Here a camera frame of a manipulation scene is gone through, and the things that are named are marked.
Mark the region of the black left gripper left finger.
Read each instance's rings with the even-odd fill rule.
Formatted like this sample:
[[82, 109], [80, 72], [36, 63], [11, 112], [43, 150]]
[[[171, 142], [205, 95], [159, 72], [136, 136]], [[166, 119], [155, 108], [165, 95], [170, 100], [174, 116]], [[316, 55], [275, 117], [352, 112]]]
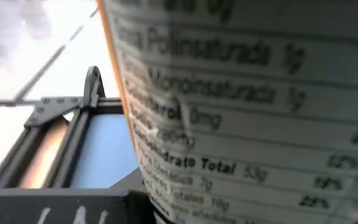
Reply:
[[143, 191], [108, 189], [1, 189], [0, 224], [153, 223]]

